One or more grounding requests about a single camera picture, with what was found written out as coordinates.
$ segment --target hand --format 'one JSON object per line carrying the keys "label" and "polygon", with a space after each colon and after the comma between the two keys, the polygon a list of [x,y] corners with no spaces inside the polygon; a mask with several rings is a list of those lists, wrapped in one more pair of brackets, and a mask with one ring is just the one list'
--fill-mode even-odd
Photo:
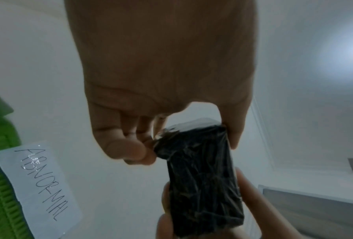
{"label": "hand", "polygon": [[191,102],[218,106],[235,148],[252,99],[255,0],[65,0],[104,152],[152,164],[151,129]]}
{"label": "hand", "polygon": [[[236,169],[237,183],[242,199],[258,223],[263,239],[302,239],[301,234],[269,203],[262,194]],[[170,216],[169,183],[162,193],[163,214],[157,225],[156,239],[175,239]],[[194,237],[198,239],[248,239],[239,228],[224,230],[216,234]]]}

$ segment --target paper note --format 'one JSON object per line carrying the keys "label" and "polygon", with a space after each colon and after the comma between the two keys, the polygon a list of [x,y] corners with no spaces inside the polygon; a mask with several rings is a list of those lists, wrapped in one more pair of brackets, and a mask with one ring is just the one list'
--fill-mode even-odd
{"label": "paper note", "polygon": [[0,168],[35,239],[59,239],[81,221],[82,213],[46,142],[0,151]]}

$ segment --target green plastic basket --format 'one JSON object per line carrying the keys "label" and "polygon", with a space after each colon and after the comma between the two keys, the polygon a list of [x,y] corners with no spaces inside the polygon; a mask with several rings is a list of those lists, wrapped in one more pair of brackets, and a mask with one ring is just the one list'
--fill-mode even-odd
{"label": "green plastic basket", "polygon": [[[20,145],[13,125],[3,118],[13,110],[0,99],[0,150]],[[9,180],[0,169],[0,239],[33,238]]]}

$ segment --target white ceiling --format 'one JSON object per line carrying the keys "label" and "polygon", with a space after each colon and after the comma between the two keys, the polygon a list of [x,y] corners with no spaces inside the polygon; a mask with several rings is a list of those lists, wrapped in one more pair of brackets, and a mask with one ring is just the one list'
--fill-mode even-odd
{"label": "white ceiling", "polygon": [[353,0],[259,0],[255,99],[274,165],[351,172]]}

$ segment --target clear plastic wrap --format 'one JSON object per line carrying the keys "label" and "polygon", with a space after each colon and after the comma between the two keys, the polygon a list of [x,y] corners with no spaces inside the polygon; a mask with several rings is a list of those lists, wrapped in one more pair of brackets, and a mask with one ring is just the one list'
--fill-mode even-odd
{"label": "clear plastic wrap", "polygon": [[243,224],[225,126],[199,119],[169,127],[160,135],[154,151],[167,160],[171,217],[178,237]]}

